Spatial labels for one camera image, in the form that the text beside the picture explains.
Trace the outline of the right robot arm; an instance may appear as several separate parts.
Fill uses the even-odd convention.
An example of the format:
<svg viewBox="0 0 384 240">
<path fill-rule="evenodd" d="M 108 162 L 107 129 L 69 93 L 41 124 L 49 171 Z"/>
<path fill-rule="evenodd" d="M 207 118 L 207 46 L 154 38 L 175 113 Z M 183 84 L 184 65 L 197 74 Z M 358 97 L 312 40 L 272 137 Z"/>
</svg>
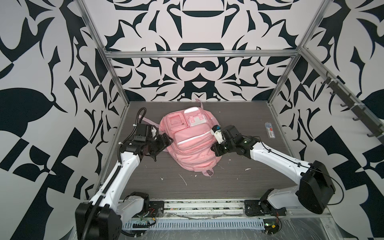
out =
<svg viewBox="0 0 384 240">
<path fill-rule="evenodd" d="M 254 204 L 246 208 L 247 216 L 284 215 L 286 209 L 303 207 L 322 214 L 336 192 L 333 178 L 324 164 L 295 159 L 266 145 L 260 137 L 244 136 L 235 126 L 215 125 L 211 134 L 216 143 L 211 149 L 217 157 L 236 153 L 263 163 L 288 177 L 296 185 L 285 189 L 269 189 Z"/>
</svg>

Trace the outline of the aluminium front rail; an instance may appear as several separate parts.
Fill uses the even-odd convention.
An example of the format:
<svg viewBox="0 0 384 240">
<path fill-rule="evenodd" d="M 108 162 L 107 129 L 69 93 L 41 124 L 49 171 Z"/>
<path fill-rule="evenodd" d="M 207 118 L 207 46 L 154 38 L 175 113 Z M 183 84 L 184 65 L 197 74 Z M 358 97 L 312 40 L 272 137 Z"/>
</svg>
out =
<svg viewBox="0 0 384 240">
<path fill-rule="evenodd" d="M 178 218 L 178 219 L 219 219 L 219 218 L 274 218 L 275 216 L 256 216 L 248 217 L 245 215 L 245 200 L 258 199 L 175 199 L 175 200 L 152 200 L 164 201 L 164 214 L 160 218 Z M 112 209 L 123 220 L 127 222 L 131 219 L 143 219 L 148 221 L 153 218 L 145 218 L 150 201 L 144 200 L 139 196 L 129 196 L 126 200 L 118 200 L 114 205 L 102 200 L 97 204 L 90 201 L 91 207 Z M 317 217 L 318 215 L 310 212 L 304 207 L 290 206 L 283 207 L 287 209 L 286 216 L 276 216 L 284 218 L 289 216 L 298 217 Z"/>
</svg>

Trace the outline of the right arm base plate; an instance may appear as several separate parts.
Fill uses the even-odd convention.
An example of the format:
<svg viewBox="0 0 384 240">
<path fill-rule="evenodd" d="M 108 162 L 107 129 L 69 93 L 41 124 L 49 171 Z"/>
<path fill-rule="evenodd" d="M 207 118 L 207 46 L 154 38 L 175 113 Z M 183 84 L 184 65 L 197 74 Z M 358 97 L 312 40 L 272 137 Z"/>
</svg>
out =
<svg viewBox="0 0 384 240">
<path fill-rule="evenodd" d="M 267 200 L 245 200 L 245 215 L 248 217 L 256 216 L 286 216 L 287 209 L 275 209 Z"/>
</svg>

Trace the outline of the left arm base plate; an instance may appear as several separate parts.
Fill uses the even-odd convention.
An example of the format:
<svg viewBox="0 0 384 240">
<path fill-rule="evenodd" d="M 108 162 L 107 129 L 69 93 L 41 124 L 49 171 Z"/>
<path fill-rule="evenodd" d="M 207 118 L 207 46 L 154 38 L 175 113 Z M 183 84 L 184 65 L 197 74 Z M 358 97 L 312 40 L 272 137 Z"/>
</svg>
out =
<svg viewBox="0 0 384 240">
<path fill-rule="evenodd" d="M 165 202 L 164 201 L 150 201 L 145 218 L 157 218 L 164 214 Z"/>
</svg>

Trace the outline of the wall hook rack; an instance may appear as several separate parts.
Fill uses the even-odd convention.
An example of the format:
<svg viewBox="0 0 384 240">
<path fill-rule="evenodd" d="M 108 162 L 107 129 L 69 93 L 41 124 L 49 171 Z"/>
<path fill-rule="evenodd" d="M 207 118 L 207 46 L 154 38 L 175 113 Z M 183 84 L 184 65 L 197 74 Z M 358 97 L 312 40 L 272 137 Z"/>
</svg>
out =
<svg viewBox="0 0 384 240">
<path fill-rule="evenodd" d="M 329 111 L 331 113 L 332 101 L 337 96 L 343 103 L 340 104 L 341 108 L 347 111 L 352 111 L 356 116 L 353 120 L 362 122 L 365 127 L 370 131 L 367 134 L 369 138 L 376 138 L 382 145 L 384 144 L 384 122 L 381 121 L 358 97 L 349 90 L 346 85 L 338 78 L 334 78 L 329 72 L 320 74 L 323 78 L 322 86 L 327 86 L 331 89 Z"/>
</svg>

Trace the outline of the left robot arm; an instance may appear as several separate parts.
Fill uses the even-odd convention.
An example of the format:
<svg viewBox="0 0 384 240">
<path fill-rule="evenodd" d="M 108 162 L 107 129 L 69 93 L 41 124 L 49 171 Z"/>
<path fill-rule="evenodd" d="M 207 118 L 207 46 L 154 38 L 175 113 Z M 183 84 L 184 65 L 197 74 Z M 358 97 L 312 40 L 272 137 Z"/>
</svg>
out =
<svg viewBox="0 0 384 240">
<path fill-rule="evenodd" d="M 117 240 L 120 235 L 134 237 L 123 230 L 123 223 L 148 212 L 149 196 L 134 193 L 123 203 L 119 202 L 120 197 L 143 157 L 155 159 L 173 141 L 154 125 L 135 125 L 132 133 L 119 144 L 117 163 L 106 182 L 88 203 L 79 204 L 75 211 L 79 240 Z"/>
</svg>

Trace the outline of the pink student backpack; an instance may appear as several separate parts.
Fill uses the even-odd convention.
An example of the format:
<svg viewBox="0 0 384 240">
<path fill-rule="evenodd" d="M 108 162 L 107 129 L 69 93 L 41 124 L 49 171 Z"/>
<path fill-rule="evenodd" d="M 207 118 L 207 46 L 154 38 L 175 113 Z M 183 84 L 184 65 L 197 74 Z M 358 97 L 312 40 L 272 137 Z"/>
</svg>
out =
<svg viewBox="0 0 384 240">
<path fill-rule="evenodd" d="M 154 125 L 174 140 L 165 151 L 183 169 L 201 172 L 207 177 L 214 174 L 213 168 L 221 157 L 217 157 L 211 150 L 217 142 L 212 128 L 219 126 L 219 122 L 210 111 L 204 109 L 203 103 L 169 113 L 158 124 L 147 118 L 143 118 L 143 121 Z"/>
</svg>

